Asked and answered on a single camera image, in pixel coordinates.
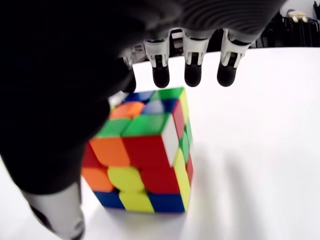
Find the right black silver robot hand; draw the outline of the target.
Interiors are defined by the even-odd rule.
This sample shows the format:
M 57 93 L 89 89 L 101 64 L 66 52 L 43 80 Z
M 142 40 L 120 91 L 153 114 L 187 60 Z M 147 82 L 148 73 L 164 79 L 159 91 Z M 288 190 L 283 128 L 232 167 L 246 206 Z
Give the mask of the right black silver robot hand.
M 107 121 L 109 97 L 136 87 L 130 60 L 144 43 L 154 83 L 169 83 L 170 30 L 184 32 L 185 82 L 195 87 L 208 40 L 223 29 L 217 80 L 281 0 L 3 0 L 0 3 L 0 156 L 37 220 L 64 240 L 85 233 L 81 165 Z

